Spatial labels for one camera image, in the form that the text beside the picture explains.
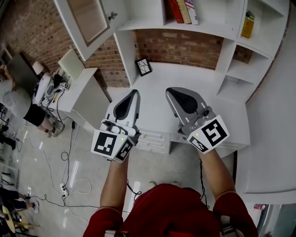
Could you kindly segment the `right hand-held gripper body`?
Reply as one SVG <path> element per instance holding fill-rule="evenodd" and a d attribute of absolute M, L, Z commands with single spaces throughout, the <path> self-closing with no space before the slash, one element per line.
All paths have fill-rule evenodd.
<path fill-rule="evenodd" d="M 180 121 L 178 133 L 203 154 L 216 148 L 229 137 L 229 131 L 220 115 L 215 115 L 210 106 L 200 111 L 186 113 L 177 109 Z"/>

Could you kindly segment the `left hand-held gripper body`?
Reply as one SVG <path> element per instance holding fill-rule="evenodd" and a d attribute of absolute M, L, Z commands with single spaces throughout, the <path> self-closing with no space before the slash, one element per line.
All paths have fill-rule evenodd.
<path fill-rule="evenodd" d="M 138 143 L 139 129 L 130 121 L 116 120 L 108 114 L 94 131 L 91 152 L 109 161 L 123 163 Z"/>

